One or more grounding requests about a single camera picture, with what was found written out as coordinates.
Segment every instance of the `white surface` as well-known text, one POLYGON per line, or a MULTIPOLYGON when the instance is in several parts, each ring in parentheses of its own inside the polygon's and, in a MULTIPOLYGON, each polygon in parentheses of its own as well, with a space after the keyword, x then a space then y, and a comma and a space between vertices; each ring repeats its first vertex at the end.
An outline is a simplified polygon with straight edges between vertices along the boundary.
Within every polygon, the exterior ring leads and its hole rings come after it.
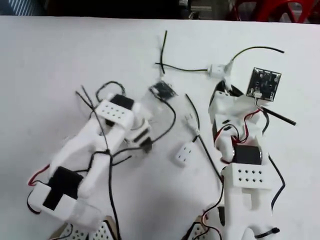
MULTIPOLYGON (((282 73, 274 103, 269 107, 298 125, 292 127, 271 116, 266 132, 270 154, 287 183, 274 208, 281 230, 278 237, 318 237, 320 26, 2 16, 2 239, 46 239, 61 224, 45 214, 28 212, 26 197, 30 189, 26 179, 34 169, 47 164, 87 121, 90 111, 74 94, 81 84, 92 97, 96 89, 111 80, 121 82, 129 97, 139 99, 145 94, 159 77, 159 67, 153 63, 159 61, 165 30, 164 61, 178 67, 226 63, 238 51, 256 45, 285 51, 283 55, 263 49, 244 53, 233 64, 233 84, 245 91, 253 67, 282 73)), ((187 92, 194 101, 201 134, 221 169, 208 115, 217 82, 205 74, 170 69, 166 77, 178 94, 187 92)), ((117 91, 116 86, 110 86, 110 91, 117 91)), ((181 169, 170 161, 186 138, 193 137, 182 124, 183 107, 176 102, 177 125, 154 146, 152 154, 143 162, 135 159, 114 167, 113 193, 124 240, 179 240, 201 210, 219 198, 219 181, 199 143, 201 157, 188 167, 181 169)), ((157 123, 162 128, 168 127, 172 117, 169 110, 166 112, 168 116, 163 118, 167 121, 157 123)), ((101 201, 111 212, 106 185, 101 189, 101 201)))

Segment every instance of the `circuit board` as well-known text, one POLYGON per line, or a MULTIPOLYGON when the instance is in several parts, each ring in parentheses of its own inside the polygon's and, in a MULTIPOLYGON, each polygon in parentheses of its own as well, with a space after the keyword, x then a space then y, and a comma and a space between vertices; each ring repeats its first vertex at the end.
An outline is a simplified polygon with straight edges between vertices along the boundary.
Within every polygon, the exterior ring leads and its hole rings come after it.
POLYGON ((281 73, 255 67, 246 92, 247 97, 273 102, 281 73))
POLYGON ((157 97, 166 101, 177 95, 171 86, 162 80, 151 86, 149 90, 157 97))

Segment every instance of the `red chair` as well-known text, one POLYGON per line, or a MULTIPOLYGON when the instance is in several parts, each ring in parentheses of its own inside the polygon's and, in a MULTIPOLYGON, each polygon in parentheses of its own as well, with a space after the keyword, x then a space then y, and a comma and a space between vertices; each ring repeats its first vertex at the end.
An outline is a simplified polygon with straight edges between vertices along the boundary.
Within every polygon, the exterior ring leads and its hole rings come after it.
POLYGON ((318 1, 318 3, 311 10, 311 14, 313 14, 313 13, 320 14, 320 1, 318 1))
POLYGON ((243 3, 256 3, 255 8, 250 16, 251 21, 267 22, 269 17, 279 21, 283 14, 288 14, 291 22, 303 23, 311 12, 314 0, 237 0, 229 15, 234 19, 240 19, 239 6, 243 3), (302 13, 298 20, 296 19, 289 3, 301 4, 302 13))

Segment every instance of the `black wire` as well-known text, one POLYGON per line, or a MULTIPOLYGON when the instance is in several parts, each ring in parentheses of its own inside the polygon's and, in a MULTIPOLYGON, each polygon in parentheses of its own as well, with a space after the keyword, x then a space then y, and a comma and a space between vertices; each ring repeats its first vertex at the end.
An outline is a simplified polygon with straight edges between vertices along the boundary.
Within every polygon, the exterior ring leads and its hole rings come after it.
POLYGON ((30 210, 30 212, 32 212, 32 213, 35 214, 35 215, 39 215, 39 214, 41 213, 41 211, 36 211, 36 210, 34 210, 34 209, 30 206, 30 204, 29 204, 29 197, 30 197, 30 195, 32 194, 32 192, 33 192, 33 191, 31 191, 31 192, 29 193, 28 197, 26 198, 26 206, 28 207, 28 209, 30 210))
POLYGON ((113 167, 114 167, 114 166, 117 166, 117 165, 119 165, 119 164, 127 161, 127 160, 130 159, 130 158, 132 158, 132 155, 127 156, 125 159, 123 159, 123 160, 121 160, 121 161, 118 161, 117 163, 113 164, 112 166, 113 166, 113 167))
POLYGON ((206 155, 207 155, 207 157, 208 157, 208 159, 209 159, 209 161, 210 161, 210 163, 211 163, 211 165, 212 165, 212 167, 213 167, 216 175, 218 176, 218 178, 220 179, 220 181, 221 181, 222 184, 223 184, 223 178, 221 177, 221 175, 220 175, 220 173, 219 173, 219 171, 218 171, 218 169, 217 169, 214 161, 212 160, 212 158, 211 158, 211 156, 210 156, 210 154, 209 154, 209 152, 208 152, 208 149, 207 149, 207 147, 206 147, 206 145, 205 145, 205 143, 204 143, 204 140, 202 139, 202 137, 201 137, 200 134, 199 134, 198 136, 199 136, 198 138, 199 138, 200 141, 201 141, 201 144, 202 144, 202 146, 203 146, 203 148, 204 148, 204 151, 205 151, 205 153, 206 153, 206 155))
POLYGON ((119 82, 117 82, 117 81, 108 81, 108 82, 106 82, 105 84, 103 84, 103 85, 95 92, 96 100, 97 100, 99 103, 102 101, 102 100, 99 98, 99 93, 100 93, 100 91, 103 90, 105 87, 107 87, 109 84, 116 84, 116 85, 118 85, 118 86, 121 88, 121 94, 122 94, 123 96, 126 95, 126 89, 125 89, 125 87, 124 87, 121 83, 119 83, 119 82))
MULTIPOLYGON (((177 114, 176 114, 176 111, 174 110, 174 108, 166 101, 166 100, 163 100, 159 97, 157 97, 156 95, 154 95, 155 98, 157 98, 159 101, 161 101, 162 103, 166 104, 172 111, 173 113, 173 121, 170 125, 170 127, 164 132, 162 133, 160 136, 158 136, 157 138, 155 138, 154 140, 152 140, 150 142, 149 145, 152 145, 154 144, 156 141, 158 141, 159 139, 161 139, 162 137, 164 137, 168 132, 170 132, 170 130, 174 127, 175 123, 176 123, 176 118, 177 118, 177 114)), ((128 147, 128 148, 124 148, 124 149, 121 149, 119 151, 117 151, 113 157, 116 157, 117 155, 119 155, 120 153, 123 153, 123 152, 126 152, 126 151, 133 151, 133 150, 141 150, 141 149, 144 149, 146 146, 148 145, 144 145, 144 146, 138 146, 138 147, 128 147)))
POLYGON ((184 69, 184 68, 180 68, 180 67, 176 67, 176 66, 172 66, 169 64, 165 64, 165 63, 161 63, 161 62, 156 62, 156 65, 161 65, 161 66, 166 66, 172 69, 176 69, 176 70, 180 70, 180 71, 184 71, 184 72, 208 72, 208 69, 184 69))
POLYGON ((98 123, 99 123, 99 126, 100 126, 100 128, 101 128, 101 131, 102 131, 102 134, 103 134, 103 137, 104 137, 106 149, 109 149, 108 142, 107 142, 107 138, 106 138, 106 134, 105 134, 105 131, 104 131, 103 127, 102 127, 102 124, 101 124, 101 122, 100 122, 100 119, 99 119, 99 117, 98 117, 98 114, 97 114, 97 112, 96 112, 96 110, 95 110, 95 108, 94 108, 94 103, 92 102, 91 98, 89 97, 89 95, 88 95, 86 89, 84 88, 84 86, 81 85, 81 88, 82 88, 84 94, 86 95, 87 99, 89 100, 89 102, 90 102, 90 104, 91 104, 91 106, 92 106, 92 111, 93 111, 93 113, 94 113, 94 115, 95 115, 95 117, 96 117, 96 120, 97 120, 98 123))
POLYGON ((275 203, 278 199, 278 197, 280 196, 281 192, 285 189, 286 187, 286 182, 285 182, 285 179, 284 177, 281 175, 281 172, 279 171, 279 169, 277 168, 275 162, 272 160, 271 156, 269 155, 269 160, 271 162, 271 164, 273 165, 275 171, 278 173, 280 179, 281 179, 281 182, 282 182, 282 186, 279 188, 279 190, 276 192, 275 196, 273 197, 272 201, 271 201, 271 210, 273 211, 274 210, 274 206, 275 206, 275 203))
MULTIPOLYGON (((86 89, 84 88, 84 86, 81 86, 84 94, 86 95, 86 97, 88 98, 90 104, 93 106, 93 102, 91 100, 91 98, 89 97, 86 89)), ((115 203, 114 203, 114 198, 113 198, 113 194, 112 194, 112 164, 113 164, 113 156, 110 154, 110 150, 109 150, 109 146, 108 146, 108 142, 107 142, 107 138, 106 138, 106 134, 105 134, 105 131, 102 127, 102 124, 98 118, 98 115, 96 113, 96 110, 93 108, 92 109, 99 125, 100 125, 100 128, 101 128, 101 131, 102 131, 102 134, 103 134, 103 137, 104 137, 104 140, 105 140, 105 144, 106 144, 106 151, 96 151, 92 154, 91 156, 91 159, 90 160, 90 165, 89 165, 89 168, 91 168, 91 165, 92 165, 92 162, 93 162, 93 158, 94 158, 94 155, 95 154, 106 154, 106 155, 109 155, 110 156, 110 165, 109 165, 109 179, 108 179, 108 188, 109 188, 109 198, 110 198, 110 204, 111 204, 111 207, 112 207, 112 211, 113 211, 113 215, 114 215, 114 220, 115 220, 115 225, 116 225, 116 232, 117 232, 117 236, 118 236, 118 239, 121 240, 121 234, 120 234, 120 226, 119 226, 119 221, 118 221, 118 215, 117 215, 117 210, 116 210, 116 207, 115 207, 115 203)))
POLYGON ((117 211, 116 211, 114 197, 113 197, 113 194, 112 194, 112 168, 113 168, 113 157, 110 155, 109 179, 108 179, 109 198, 110 198, 110 204, 111 204, 111 207, 112 207, 112 210, 113 210, 117 238, 119 240, 122 240, 121 235, 120 235, 120 226, 119 226, 118 215, 117 215, 117 211))
POLYGON ((67 239, 68 237, 70 237, 71 234, 74 231, 74 226, 71 223, 70 223, 70 226, 71 226, 71 231, 70 231, 70 233, 68 235, 62 236, 62 237, 58 237, 58 238, 57 237, 56 238, 50 238, 50 240, 61 240, 61 239, 67 239))
POLYGON ((191 106, 193 108, 193 111, 194 111, 195 116, 196 116, 196 122, 198 124, 198 129, 200 130, 200 119, 199 119, 199 114, 198 114, 198 111, 196 109, 196 106, 194 105, 194 103, 192 102, 191 98, 188 96, 187 93, 185 94, 185 96, 186 96, 186 99, 188 99, 189 103, 191 104, 191 106))
POLYGON ((93 109, 93 106, 91 106, 78 91, 75 91, 75 94, 78 95, 91 110, 93 109))
POLYGON ((264 111, 266 111, 268 114, 270 114, 270 115, 272 115, 272 116, 274 116, 274 117, 276 117, 276 118, 278 118, 278 119, 280 119, 280 120, 282 120, 282 121, 285 121, 286 123, 288 123, 288 124, 291 124, 291 125, 293 125, 293 126, 295 126, 297 123, 295 122, 295 121, 293 121, 293 120, 291 120, 291 119, 289 119, 289 118, 287 118, 287 117, 285 117, 285 116, 282 116, 282 115, 280 115, 279 113, 276 113, 276 112, 274 112, 274 111, 271 111, 270 109, 268 109, 268 108, 265 108, 265 107, 261 107, 264 111))
MULTIPOLYGON (((216 202, 215 205, 209 207, 207 210, 205 210, 205 211, 203 212, 203 214, 202 214, 202 216, 201 216, 201 222, 202 222, 202 219, 203 219, 203 216, 204 216, 204 215, 206 215, 208 212, 210 212, 212 209, 214 209, 216 206, 218 206, 219 203, 221 203, 222 197, 223 197, 223 195, 224 195, 224 187, 225 187, 225 183, 224 183, 224 178, 223 178, 223 177, 221 177, 221 183, 222 183, 221 194, 220 194, 220 197, 219 197, 218 201, 216 202)), ((217 228, 212 227, 212 226, 208 226, 208 225, 204 224, 203 222, 202 222, 202 224, 203 224, 205 227, 209 228, 209 229, 215 230, 215 231, 218 233, 218 235, 219 235, 219 239, 222 240, 221 233, 220 233, 220 231, 219 231, 217 228)), ((205 231, 204 233, 198 235, 197 237, 195 237, 195 238, 193 238, 193 239, 195 240, 195 239, 201 237, 202 235, 206 234, 207 232, 208 232, 208 231, 205 231)))
POLYGON ((166 73, 166 72, 165 72, 165 68, 164 68, 164 63, 163 63, 163 56, 164 56, 166 39, 167 39, 167 33, 168 33, 168 31, 165 30, 164 39, 163 39, 163 44, 162 44, 162 48, 161 48, 161 54, 160 54, 160 65, 161 65, 161 69, 162 69, 163 74, 166 73))
POLYGON ((263 130, 262 130, 262 135, 264 135, 265 132, 266 132, 266 130, 267 130, 268 127, 269 127, 270 118, 269 118, 269 115, 268 115, 268 113, 267 113, 266 111, 262 111, 262 113, 263 113, 263 115, 264 115, 264 117, 265 117, 265 126, 264 126, 264 128, 263 128, 263 130))
POLYGON ((232 127, 232 128, 234 128, 235 131, 236 131, 236 139, 237 139, 237 140, 240 140, 240 134, 239 134, 239 130, 237 129, 237 127, 236 127, 235 125, 231 124, 231 123, 228 123, 228 124, 224 125, 221 129, 223 130, 223 129, 227 128, 227 127, 232 127))
POLYGON ((285 52, 280 50, 280 49, 277 49, 277 48, 274 48, 274 47, 269 47, 269 46, 252 46, 252 47, 248 47, 246 49, 243 49, 242 51, 238 52, 233 58, 231 61, 234 61, 236 59, 236 57, 238 57, 240 54, 242 54, 243 52, 247 51, 247 50, 250 50, 250 49, 269 49, 269 50, 273 50, 273 51, 276 51, 276 52, 279 52, 281 54, 284 54, 285 52))
POLYGON ((154 144, 156 141, 158 141, 159 139, 161 139, 163 136, 165 136, 168 132, 171 131, 171 129, 174 127, 175 123, 176 123, 176 119, 177 119, 177 114, 176 111, 174 110, 174 108, 164 99, 161 99, 160 97, 154 96, 156 99, 158 99, 160 102, 164 103, 165 105, 168 106, 168 108, 171 109, 172 113, 173 113, 173 121, 170 125, 170 127, 164 132, 162 133, 160 136, 156 137, 154 140, 151 141, 151 144, 154 144))

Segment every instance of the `red wire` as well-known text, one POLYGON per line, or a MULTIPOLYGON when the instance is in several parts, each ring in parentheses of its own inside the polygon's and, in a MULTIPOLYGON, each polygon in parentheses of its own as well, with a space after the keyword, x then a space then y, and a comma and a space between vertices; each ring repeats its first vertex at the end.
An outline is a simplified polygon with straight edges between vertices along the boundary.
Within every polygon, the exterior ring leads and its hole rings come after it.
POLYGON ((28 186, 30 186, 30 187, 34 187, 36 184, 35 184, 35 178, 39 175, 39 174, 41 174, 41 173, 43 173, 44 171, 46 171, 48 168, 50 167, 50 164, 48 164, 48 165, 46 165, 44 168, 42 168, 41 170, 39 170, 39 171, 37 171, 31 178, 30 178, 30 180, 28 181, 28 186))
POLYGON ((256 113, 258 113, 258 112, 260 112, 260 109, 258 109, 258 110, 256 110, 256 111, 254 111, 254 112, 251 112, 251 113, 249 113, 249 114, 247 114, 247 115, 245 115, 244 116, 244 132, 245 132, 245 138, 243 139, 243 140, 238 140, 237 141, 237 143, 238 144, 244 144, 246 141, 247 141, 247 139, 248 139, 248 137, 249 137, 249 129, 248 129, 248 126, 247 126, 247 118, 248 117, 253 117, 256 113))

